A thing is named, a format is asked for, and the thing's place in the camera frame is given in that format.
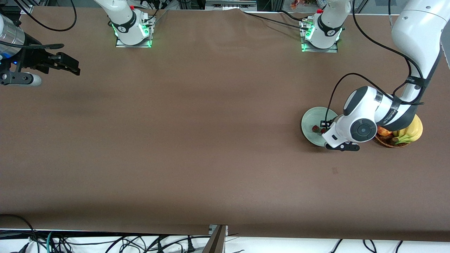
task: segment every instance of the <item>banana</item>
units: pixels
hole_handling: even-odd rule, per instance
[[[394,135],[396,136],[397,139],[396,144],[410,143],[416,141],[420,138],[420,136],[422,136],[422,133],[423,133],[422,121],[416,114],[414,116],[413,121],[407,128],[394,132]]]

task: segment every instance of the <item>metal frame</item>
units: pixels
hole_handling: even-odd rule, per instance
[[[227,225],[217,225],[202,253],[223,253],[227,233]]]

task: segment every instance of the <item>fruit basket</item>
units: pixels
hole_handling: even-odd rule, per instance
[[[381,146],[385,146],[387,148],[403,148],[409,144],[409,143],[394,144],[394,142],[392,142],[392,138],[394,138],[394,135],[381,136],[379,134],[376,134],[373,140],[376,143],[380,144]]]

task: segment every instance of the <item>brown table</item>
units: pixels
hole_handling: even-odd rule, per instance
[[[115,48],[102,9],[77,12],[60,33],[22,17],[42,43],[64,43],[81,75],[51,70],[41,87],[1,87],[1,212],[40,229],[205,234],[229,224],[249,236],[450,240],[445,59],[418,110],[419,141],[328,151],[299,122],[341,76],[391,91],[407,75],[350,18],[339,53],[318,54],[301,52],[297,29],[239,10],[170,11],[151,49]],[[33,14],[72,22],[70,8]],[[387,17],[358,19],[392,46]],[[363,85],[347,78],[332,109]]]

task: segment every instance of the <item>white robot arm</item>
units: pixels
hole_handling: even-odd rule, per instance
[[[327,148],[339,149],[346,142],[374,138],[377,125],[390,131],[407,127],[440,59],[440,39],[450,19],[450,0],[411,0],[399,15],[392,38],[400,51],[413,60],[406,87],[399,97],[384,95],[364,86],[350,94],[344,114],[336,117],[322,136]]]
[[[126,45],[136,45],[150,33],[149,15],[138,9],[132,9],[126,0],[94,0],[108,15],[116,35]]]
[[[342,25],[350,9],[350,0],[328,0],[323,13],[313,15],[314,27],[306,39],[317,48],[333,46],[342,32]]]

